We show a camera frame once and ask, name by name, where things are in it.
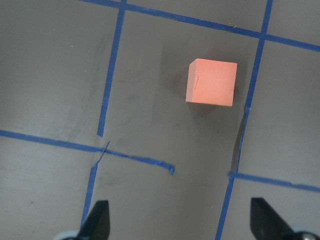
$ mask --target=foam block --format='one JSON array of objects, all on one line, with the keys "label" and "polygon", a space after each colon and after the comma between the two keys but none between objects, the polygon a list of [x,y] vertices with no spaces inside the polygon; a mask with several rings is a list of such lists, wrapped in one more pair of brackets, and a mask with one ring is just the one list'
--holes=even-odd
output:
[{"label": "foam block", "polygon": [[237,64],[197,58],[189,66],[186,102],[232,106]]}]

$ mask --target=floor tile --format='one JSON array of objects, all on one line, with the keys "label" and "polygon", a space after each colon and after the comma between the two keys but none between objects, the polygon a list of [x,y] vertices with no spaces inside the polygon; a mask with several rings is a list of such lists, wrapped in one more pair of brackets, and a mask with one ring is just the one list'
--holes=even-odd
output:
[{"label": "floor tile", "polygon": [[276,0],[268,33],[320,45],[320,5],[317,0]]},{"label": "floor tile", "polygon": [[210,166],[214,174],[186,165],[169,175],[158,166],[105,155],[92,204],[109,201],[109,240],[212,239],[228,177]]},{"label": "floor tile", "polygon": [[319,235],[318,192],[236,179],[222,233],[222,240],[255,240],[250,230],[251,198],[264,198],[295,231]]},{"label": "floor tile", "polygon": [[[110,148],[229,168],[256,47],[253,38],[126,13],[106,117]],[[196,58],[238,63],[233,107],[185,102]]]},{"label": "floor tile", "polygon": [[78,230],[94,154],[5,137],[0,144],[2,238]]},{"label": "floor tile", "polygon": [[1,11],[0,129],[100,143],[118,10],[77,0],[32,0],[5,1]]},{"label": "floor tile", "polygon": [[243,173],[320,186],[320,54],[267,42],[243,139]]}]

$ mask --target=blue tape line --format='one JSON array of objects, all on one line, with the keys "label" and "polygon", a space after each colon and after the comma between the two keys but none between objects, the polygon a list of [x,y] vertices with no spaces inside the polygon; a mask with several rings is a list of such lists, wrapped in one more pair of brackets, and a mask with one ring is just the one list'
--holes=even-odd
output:
[{"label": "blue tape line", "polygon": [[248,181],[253,181],[253,182],[259,182],[259,183],[264,183],[264,184],[271,184],[271,185],[277,185],[277,186],[282,186],[282,187],[288,187],[288,188],[293,188],[293,189],[306,190],[306,191],[320,193],[320,187],[312,186],[312,185],[294,184],[289,181],[272,179],[272,178],[262,177],[262,176],[255,176],[255,175],[250,175],[250,174],[243,174],[243,173],[238,173],[238,172],[236,172],[234,174],[234,177],[236,179],[243,179],[243,180],[248,180]]},{"label": "blue tape line", "polygon": [[206,20],[195,18],[195,17],[174,14],[166,11],[160,11],[160,10],[151,9],[143,6],[137,6],[137,5],[128,4],[128,3],[120,3],[120,2],[115,3],[112,0],[81,0],[81,1],[92,3],[92,4],[108,6],[112,8],[123,8],[131,12],[147,14],[155,17],[166,18],[166,19],[172,19],[178,22],[193,24],[193,25],[197,25],[205,28],[210,28],[210,29],[226,30],[234,34],[240,34],[240,35],[249,36],[253,38],[259,38],[261,35],[261,33],[257,31],[252,31],[252,30],[248,30],[240,27],[233,27],[230,25],[225,25],[225,24],[216,23],[212,21],[206,21]]},{"label": "blue tape line", "polygon": [[89,209],[90,209],[92,195],[94,192],[94,186],[95,186],[95,181],[96,181],[97,170],[98,170],[98,163],[95,163],[92,166],[91,171],[90,171],[90,175],[89,175],[88,187],[86,190],[82,219],[81,219],[81,226],[84,225],[86,218],[87,218],[87,215],[88,215],[88,212],[89,212]]},{"label": "blue tape line", "polygon": [[110,91],[111,91],[111,86],[112,86],[112,81],[113,81],[113,76],[114,76],[114,71],[116,66],[116,60],[118,55],[118,48],[119,48],[120,36],[121,36],[122,26],[124,23],[124,18],[125,18],[125,10],[120,8],[118,17],[116,20],[109,66],[106,74],[104,93],[103,93],[103,99],[101,104],[100,118],[99,118],[98,130],[97,130],[97,135],[100,137],[104,135],[105,125],[106,125],[106,114],[107,114],[108,105],[109,105]]},{"label": "blue tape line", "polygon": [[[105,149],[102,147],[95,147],[95,146],[89,146],[89,145],[83,145],[68,141],[61,141],[61,140],[54,140],[46,137],[40,137],[40,136],[32,136],[32,135],[26,135],[22,133],[12,132],[12,131],[5,131],[0,129],[0,136],[12,138],[12,139],[19,139],[39,144],[47,144],[67,149],[75,149],[75,150],[81,150],[86,152],[103,152]],[[170,174],[172,175],[175,172],[175,166],[169,163],[166,163],[164,161],[156,160],[149,157],[142,157],[142,156],[133,156],[133,155],[126,155],[117,151],[111,151],[106,150],[105,153],[111,154],[120,158],[127,158],[135,161],[139,161],[142,163],[146,163],[149,165],[157,165],[161,168],[167,169],[170,171]]]},{"label": "blue tape line", "polygon": [[264,11],[264,16],[263,16],[263,21],[262,21],[262,27],[261,27],[261,32],[263,34],[267,33],[268,26],[269,26],[269,21],[270,21],[270,15],[271,15],[271,10],[272,10],[272,4],[273,0],[268,0],[266,2],[265,6],[265,11]]},{"label": "blue tape line", "polygon": [[269,34],[265,36],[265,39],[275,43],[280,43],[280,44],[285,44],[285,45],[289,45],[289,46],[293,46],[301,49],[320,52],[320,46],[302,42],[302,41],[296,41],[296,40],[292,40],[292,39],[288,39],[280,36],[269,35]]},{"label": "blue tape line", "polygon": [[12,131],[0,130],[0,136],[12,138],[12,139],[25,140],[25,141],[34,142],[34,143],[48,144],[48,145],[53,145],[53,146],[58,146],[58,147],[63,147],[68,149],[76,149],[76,150],[81,150],[81,151],[86,151],[91,153],[98,152],[100,151],[100,149],[101,151],[103,151],[102,148],[98,148],[94,146],[88,146],[88,145],[83,145],[83,144],[78,144],[78,143],[73,143],[68,141],[54,140],[54,139],[40,137],[40,136],[26,135],[26,134],[12,132]]},{"label": "blue tape line", "polygon": [[[156,9],[146,8],[146,7],[137,6],[137,5],[133,5],[133,4],[121,3],[118,1],[112,1],[112,0],[80,0],[80,1],[91,3],[91,4],[98,4],[98,5],[102,5],[102,6],[107,6],[107,7],[111,7],[111,8],[123,8],[125,10],[132,11],[132,12],[152,15],[152,16],[156,16],[156,17],[168,18],[168,19],[176,20],[176,21],[179,21],[182,23],[193,24],[193,25],[197,25],[197,26],[201,26],[201,27],[205,27],[205,28],[211,28],[211,29],[216,29],[216,30],[226,30],[226,31],[229,31],[234,34],[240,34],[240,35],[253,37],[253,38],[260,38],[262,35],[260,32],[257,32],[257,31],[252,31],[252,30],[239,28],[239,27],[233,27],[233,26],[224,25],[224,24],[220,24],[220,23],[216,23],[216,22],[212,22],[212,21],[201,20],[201,19],[194,18],[194,17],[178,15],[178,14],[174,14],[174,13],[170,13],[170,12],[159,11]],[[268,14],[264,15],[263,22],[262,22],[262,28],[261,28],[261,30],[264,33],[266,33],[267,29],[268,29],[267,24],[269,23],[269,20],[270,20],[269,13],[271,12],[271,9],[272,9],[272,3],[273,2],[269,0],[266,4],[266,11],[265,12]],[[265,40],[268,40],[271,42],[281,43],[281,44],[285,44],[285,45],[294,46],[297,48],[320,52],[319,45],[314,45],[314,44],[310,44],[310,43],[306,43],[306,42],[302,42],[302,41],[292,40],[289,38],[274,36],[274,35],[269,35],[269,34],[266,34],[263,37],[265,38]]]},{"label": "blue tape line", "polygon": [[225,196],[224,196],[224,201],[223,201],[222,210],[221,210],[221,214],[220,214],[220,219],[219,219],[218,227],[217,227],[216,234],[215,234],[215,240],[221,239],[222,232],[224,230],[224,225],[225,225],[225,221],[226,221],[226,217],[227,217],[230,198],[231,198],[232,190],[234,187],[234,179],[235,178],[234,178],[233,174],[229,175],[229,183],[228,183],[228,186],[226,187],[226,191],[225,191]]},{"label": "blue tape line", "polygon": [[243,141],[244,141],[244,136],[245,136],[245,132],[246,132],[246,126],[247,126],[247,122],[248,122],[248,117],[249,117],[249,114],[250,114],[251,105],[252,105],[254,92],[255,92],[255,88],[256,88],[258,72],[259,72],[262,53],[263,53],[264,45],[265,45],[266,33],[267,33],[267,30],[268,30],[269,21],[270,21],[272,4],[273,4],[273,0],[268,0],[267,3],[266,3],[266,6],[265,6],[265,12],[264,12],[264,17],[263,17],[263,22],[262,22],[262,27],[261,27],[261,36],[259,38],[258,46],[257,46],[256,53],[255,53],[255,58],[254,58],[254,63],[253,63],[253,69],[252,69],[252,74],[251,74],[248,94],[246,96],[246,101],[245,101],[244,126],[243,126],[243,130],[242,130],[241,138],[240,138],[239,153],[238,153],[238,158],[237,158],[236,168],[235,168],[235,172],[236,173],[239,171],[241,149],[242,149],[242,144],[243,144]]},{"label": "blue tape line", "polygon": [[120,152],[116,152],[116,151],[112,151],[112,150],[106,150],[105,151],[108,154],[112,154],[114,156],[120,157],[120,158],[127,158],[127,159],[131,159],[134,161],[138,161],[138,162],[142,162],[142,163],[146,163],[149,165],[158,165],[164,169],[169,170],[170,174],[173,175],[175,173],[175,166],[168,164],[164,161],[159,161],[150,157],[142,157],[142,156],[133,156],[133,155],[126,155]]}]

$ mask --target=gray floor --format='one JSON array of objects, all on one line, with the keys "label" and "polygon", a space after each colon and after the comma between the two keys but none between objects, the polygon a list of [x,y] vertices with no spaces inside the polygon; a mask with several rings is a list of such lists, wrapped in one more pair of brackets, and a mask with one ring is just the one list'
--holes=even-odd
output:
[{"label": "gray floor", "polygon": [[[128,1],[257,32],[266,2]],[[268,33],[320,45],[319,9],[315,0],[275,1]],[[0,130],[95,147],[111,141],[109,150],[175,165],[170,175],[156,165],[104,155],[92,202],[109,200],[110,240],[215,238],[259,39],[125,11],[100,138],[118,9],[29,0],[3,1],[0,12]],[[185,102],[188,67],[196,58],[238,63],[232,107]],[[319,52],[265,42],[240,173],[320,187],[319,60]],[[43,240],[77,230],[100,153],[4,135],[1,236]],[[296,229],[319,234],[319,196],[236,178],[222,239],[254,239],[251,197],[264,197]]]}]

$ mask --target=torn tape strip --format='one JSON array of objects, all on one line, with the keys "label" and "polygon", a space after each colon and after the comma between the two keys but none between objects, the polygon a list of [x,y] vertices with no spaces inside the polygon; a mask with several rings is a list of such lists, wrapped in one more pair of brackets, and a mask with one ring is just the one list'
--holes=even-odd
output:
[{"label": "torn tape strip", "polygon": [[271,184],[271,185],[277,185],[277,186],[282,186],[282,187],[288,187],[288,188],[293,188],[293,189],[300,189],[300,190],[306,190],[306,191],[320,193],[320,187],[312,186],[312,185],[294,184],[289,181],[278,180],[278,179],[262,177],[262,176],[255,176],[255,175],[238,173],[238,172],[234,173],[234,177],[236,179],[243,179],[243,180],[248,180],[248,181],[253,181],[253,182],[259,182],[259,183],[264,183],[264,184]]},{"label": "torn tape strip", "polygon": [[83,224],[85,223],[89,209],[90,209],[92,195],[94,192],[94,186],[96,181],[97,170],[98,170],[98,163],[94,164],[90,171],[88,187],[86,190],[82,219],[81,219],[81,226],[83,226]]},{"label": "torn tape strip", "polygon": [[[78,144],[78,143],[73,143],[68,141],[54,140],[46,137],[26,135],[23,133],[17,133],[12,131],[5,131],[5,130],[0,130],[0,136],[34,142],[34,143],[48,144],[48,145],[53,145],[57,147],[67,148],[67,149],[81,150],[81,151],[86,151],[91,153],[103,152],[105,150],[102,147],[83,145],[83,144]],[[148,157],[142,157],[142,156],[126,155],[120,152],[110,151],[110,150],[106,150],[105,152],[120,158],[127,158],[131,160],[139,161],[142,163],[146,163],[149,165],[158,165],[161,168],[169,170],[171,175],[175,172],[175,166],[160,160],[156,160]]]},{"label": "torn tape strip", "polygon": [[105,151],[108,154],[112,154],[114,156],[117,157],[121,157],[121,158],[127,158],[127,159],[131,159],[131,160],[135,160],[138,162],[142,162],[142,163],[146,163],[149,165],[158,165],[164,169],[169,170],[170,174],[173,175],[175,173],[175,166],[171,165],[169,163],[166,163],[164,161],[160,161],[160,160],[156,160],[153,158],[149,158],[149,157],[143,157],[143,156],[133,156],[133,155],[126,155],[120,152],[116,152],[116,151],[112,151],[112,150],[106,150]]},{"label": "torn tape strip", "polygon": [[110,91],[111,91],[111,86],[112,86],[112,81],[113,81],[113,76],[114,76],[114,71],[116,66],[116,60],[118,55],[118,48],[119,48],[120,36],[121,36],[122,26],[124,23],[124,18],[125,18],[125,10],[120,8],[118,17],[116,20],[109,66],[106,74],[104,93],[103,93],[103,99],[101,104],[100,118],[99,118],[98,129],[97,129],[97,135],[100,137],[104,135],[105,125],[106,125],[106,114],[107,114],[108,105],[109,105]]},{"label": "torn tape strip", "polygon": [[228,212],[228,208],[229,208],[229,203],[230,203],[233,187],[234,187],[234,178],[231,175],[231,176],[229,176],[229,183],[228,183],[228,186],[226,187],[226,191],[225,191],[225,196],[224,196],[224,201],[223,201],[221,214],[220,214],[220,218],[219,218],[219,222],[218,222],[218,227],[217,227],[215,238],[214,238],[215,240],[221,239],[222,232],[223,232],[224,225],[225,225],[225,221],[226,221],[226,217],[227,217],[227,212]]}]

